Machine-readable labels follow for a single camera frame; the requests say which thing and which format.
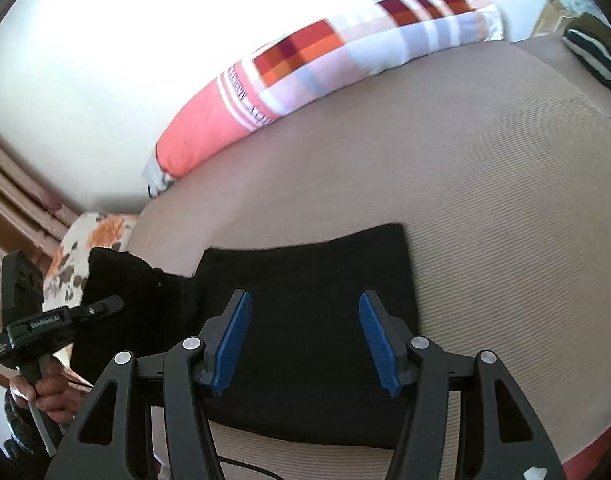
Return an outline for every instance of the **human hand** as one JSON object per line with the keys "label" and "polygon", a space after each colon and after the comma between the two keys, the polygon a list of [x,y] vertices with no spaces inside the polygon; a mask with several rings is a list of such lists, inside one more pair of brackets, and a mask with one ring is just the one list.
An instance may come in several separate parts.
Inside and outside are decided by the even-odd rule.
{"label": "human hand", "polygon": [[10,381],[14,402],[22,408],[34,401],[39,410],[59,424],[71,422],[85,402],[87,392],[73,388],[63,374],[63,365],[56,357],[50,357],[43,379],[32,386],[22,376]]}

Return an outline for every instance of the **black fabric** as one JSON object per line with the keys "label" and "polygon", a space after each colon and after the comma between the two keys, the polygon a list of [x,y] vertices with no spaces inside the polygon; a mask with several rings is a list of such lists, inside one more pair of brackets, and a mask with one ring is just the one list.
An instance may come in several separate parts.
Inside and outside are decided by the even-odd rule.
{"label": "black fabric", "polygon": [[299,442],[396,446],[405,403],[380,386],[358,314],[359,296],[373,288],[389,314],[418,332],[405,232],[396,224],[320,244],[209,249],[193,278],[93,250],[83,303],[117,293],[126,312],[111,334],[99,327],[77,338],[72,367],[95,380],[117,351],[164,351],[220,315],[235,288],[250,293],[252,321],[232,386],[206,400],[211,420]]}

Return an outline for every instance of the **beige bed sheet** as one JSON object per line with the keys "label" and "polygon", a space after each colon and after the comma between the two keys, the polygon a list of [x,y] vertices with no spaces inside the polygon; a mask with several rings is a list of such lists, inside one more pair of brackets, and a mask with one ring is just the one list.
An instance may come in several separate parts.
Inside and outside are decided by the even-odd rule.
{"label": "beige bed sheet", "polygon": [[[496,351],[563,460],[611,424],[611,121],[511,44],[414,60],[238,142],[150,204],[128,250],[189,276],[210,246],[384,222],[406,228],[422,332]],[[381,479],[391,455],[214,432],[286,480]],[[441,478],[457,438],[452,402]]]}
{"label": "beige bed sheet", "polygon": [[514,46],[532,54],[554,68],[569,82],[578,87],[590,103],[611,120],[611,90],[590,75],[587,68],[561,40],[563,32],[555,32],[538,38],[514,43]]}

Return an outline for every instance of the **striped pillow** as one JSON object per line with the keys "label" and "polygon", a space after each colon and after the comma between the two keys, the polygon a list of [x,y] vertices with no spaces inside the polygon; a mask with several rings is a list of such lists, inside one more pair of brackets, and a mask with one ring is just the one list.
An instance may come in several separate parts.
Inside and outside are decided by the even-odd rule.
{"label": "striped pillow", "polygon": [[563,41],[583,65],[611,89],[611,28],[586,13],[570,23]]}
{"label": "striped pillow", "polygon": [[344,86],[438,50],[502,39],[492,0],[378,0],[323,17],[245,56],[188,101],[143,171],[150,196],[236,140]]}

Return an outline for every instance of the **dark striped pillow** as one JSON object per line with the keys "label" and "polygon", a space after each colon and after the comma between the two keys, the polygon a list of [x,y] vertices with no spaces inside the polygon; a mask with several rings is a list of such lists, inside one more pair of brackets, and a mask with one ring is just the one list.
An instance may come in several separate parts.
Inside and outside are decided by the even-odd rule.
{"label": "dark striped pillow", "polygon": [[611,89],[611,28],[591,14],[573,20],[563,34],[566,46]]}

